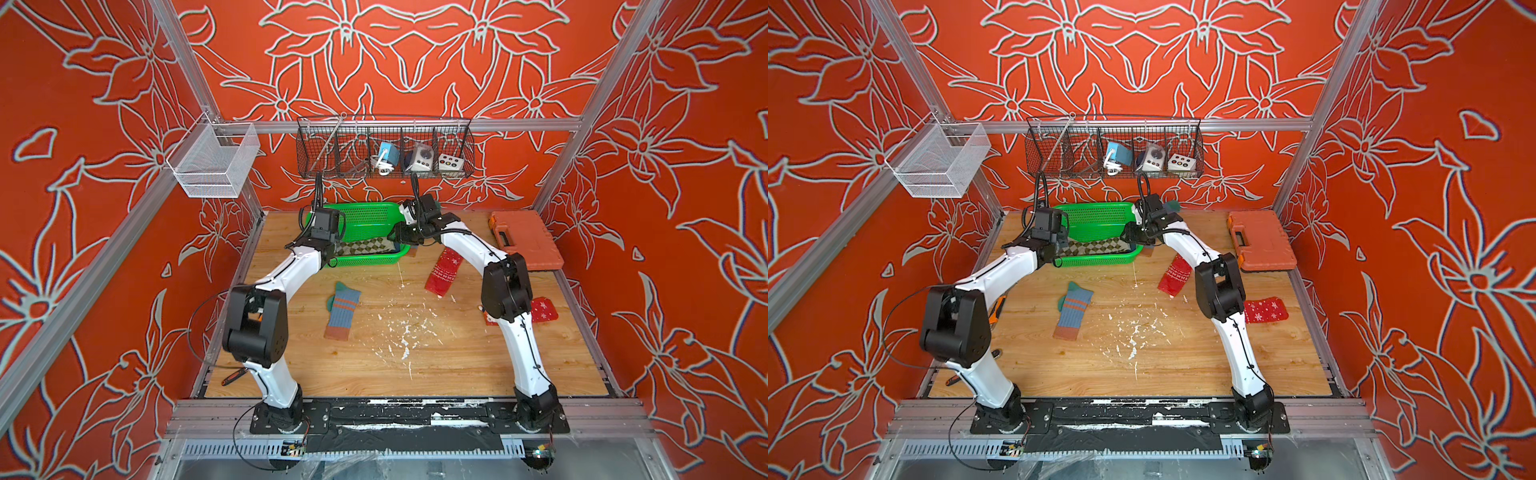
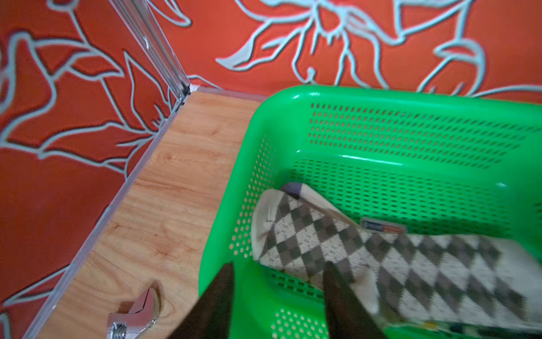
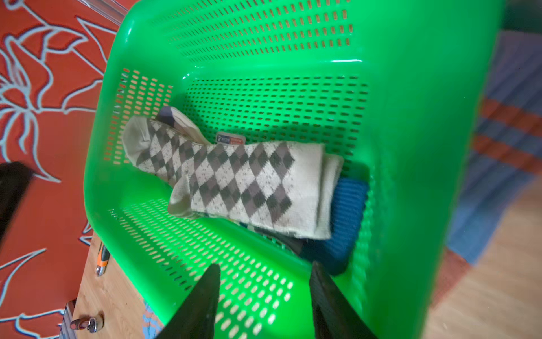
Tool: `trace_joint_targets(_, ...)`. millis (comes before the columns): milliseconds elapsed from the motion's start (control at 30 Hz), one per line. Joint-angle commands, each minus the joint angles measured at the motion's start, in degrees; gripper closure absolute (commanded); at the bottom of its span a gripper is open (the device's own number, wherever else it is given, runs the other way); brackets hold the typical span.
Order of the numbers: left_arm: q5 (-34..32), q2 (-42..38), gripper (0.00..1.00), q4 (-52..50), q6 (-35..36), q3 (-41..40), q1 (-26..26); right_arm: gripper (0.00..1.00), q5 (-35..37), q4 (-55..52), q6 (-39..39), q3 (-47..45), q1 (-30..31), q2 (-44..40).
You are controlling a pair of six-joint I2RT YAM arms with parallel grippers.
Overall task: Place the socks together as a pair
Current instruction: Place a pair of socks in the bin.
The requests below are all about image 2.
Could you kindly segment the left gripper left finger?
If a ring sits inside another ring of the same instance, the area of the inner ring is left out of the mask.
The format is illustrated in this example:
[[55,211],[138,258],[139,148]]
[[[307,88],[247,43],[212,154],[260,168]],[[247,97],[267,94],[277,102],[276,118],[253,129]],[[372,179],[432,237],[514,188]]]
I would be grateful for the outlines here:
[[234,291],[234,264],[229,262],[220,268],[200,299],[169,335],[169,339],[229,338]]

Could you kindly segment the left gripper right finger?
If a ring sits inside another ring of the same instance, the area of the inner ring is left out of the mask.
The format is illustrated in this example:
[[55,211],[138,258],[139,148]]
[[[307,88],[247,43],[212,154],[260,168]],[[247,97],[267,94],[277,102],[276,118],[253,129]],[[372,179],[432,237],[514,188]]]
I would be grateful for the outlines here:
[[329,338],[387,338],[331,261],[324,266],[323,296]]

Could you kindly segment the brown argyle sock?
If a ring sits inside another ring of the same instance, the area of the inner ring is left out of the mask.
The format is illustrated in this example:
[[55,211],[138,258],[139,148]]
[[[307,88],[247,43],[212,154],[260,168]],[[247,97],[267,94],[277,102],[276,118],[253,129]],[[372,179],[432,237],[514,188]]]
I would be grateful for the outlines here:
[[251,244],[260,264],[317,287],[332,262],[386,323],[541,332],[541,264],[512,240],[365,231],[269,189],[253,211]]

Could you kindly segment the green plastic basket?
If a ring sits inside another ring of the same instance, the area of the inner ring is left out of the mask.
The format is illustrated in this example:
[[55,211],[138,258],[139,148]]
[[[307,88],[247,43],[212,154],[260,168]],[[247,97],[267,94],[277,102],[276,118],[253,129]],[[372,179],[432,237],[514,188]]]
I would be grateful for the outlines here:
[[[234,264],[232,338],[328,338],[323,286],[253,257],[262,194],[300,182],[365,231],[475,234],[517,242],[541,264],[541,107],[297,86],[255,112],[200,266],[205,292]],[[533,338],[476,326],[376,322],[389,338]]]

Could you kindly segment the cream purple striped sock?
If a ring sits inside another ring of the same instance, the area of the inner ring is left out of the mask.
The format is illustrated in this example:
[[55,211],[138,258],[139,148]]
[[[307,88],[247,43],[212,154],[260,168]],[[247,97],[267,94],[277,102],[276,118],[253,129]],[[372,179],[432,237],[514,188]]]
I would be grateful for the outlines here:
[[309,185],[300,182],[288,182],[281,187],[281,190],[293,198],[307,203],[310,207],[319,210],[320,212],[330,216],[331,218],[340,220],[352,226],[359,227],[359,224],[346,216],[338,208],[329,202],[324,196],[312,189]]

